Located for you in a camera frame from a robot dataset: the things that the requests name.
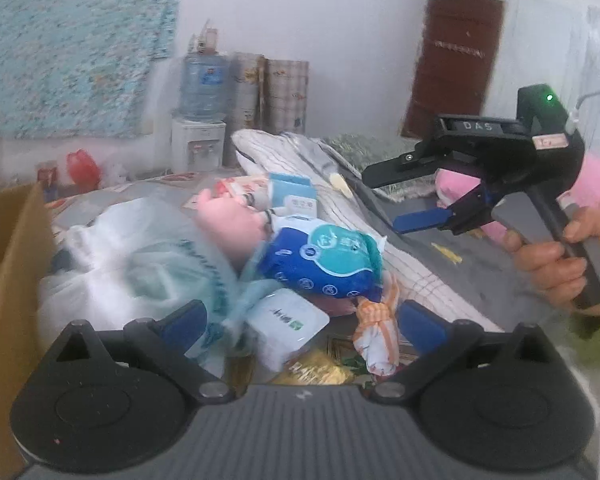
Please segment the black circular disc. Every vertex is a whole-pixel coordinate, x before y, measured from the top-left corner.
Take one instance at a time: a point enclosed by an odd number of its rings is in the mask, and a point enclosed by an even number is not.
[[[528,361],[449,373],[423,392],[419,413],[434,443],[492,470],[555,466],[592,431],[589,403],[573,381]]]
[[[137,368],[113,365],[113,372],[95,373],[88,361],[67,363],[66,381],[28,384],[13,403],[11,428],[30,461],[107,472],[170,446],[186,420],[178,389]]]

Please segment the orange and white cloth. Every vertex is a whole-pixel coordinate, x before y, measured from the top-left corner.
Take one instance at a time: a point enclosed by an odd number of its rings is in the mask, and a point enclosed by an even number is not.
[[[387,270],[382,273],[381,303],[358,298],[358,327],[353,334],[353,345],[373,375],[390,376],[398,367],[400,349],[395,309],[399,301],[400,284]]]

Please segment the gray ridged surface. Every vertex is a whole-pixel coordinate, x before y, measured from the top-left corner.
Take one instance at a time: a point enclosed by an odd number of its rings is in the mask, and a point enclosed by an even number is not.
[[[355,386],[250,386],[225,406],[202,408],[170,450],[142,466],[99,476],[34,466],[22,480],[582,480],[561,467],[498,475],[432,446],[406,410],[379,406]]]

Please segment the cardboard box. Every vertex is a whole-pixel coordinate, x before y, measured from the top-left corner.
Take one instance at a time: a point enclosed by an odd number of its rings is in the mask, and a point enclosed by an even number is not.
[[[9,413],[38,364],[38,282],[56,250],[39,184],[0,192],[0,479],[24,466]]]

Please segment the gray handle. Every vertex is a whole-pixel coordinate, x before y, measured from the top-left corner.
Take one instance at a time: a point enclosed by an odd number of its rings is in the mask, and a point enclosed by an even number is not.
[[[566,207],[564,212],[572,218],[578,210],[577,204]],[[507,195],[491,211],[491,217],[507,229],[513,229],[520,233],[527,244],[541,244],[554,241],[554,237],[544,224],[531,199],[526,193],[512,193]],[[593,266],[600,280],[600,239],[588,238],[582,243],[589,265]]]

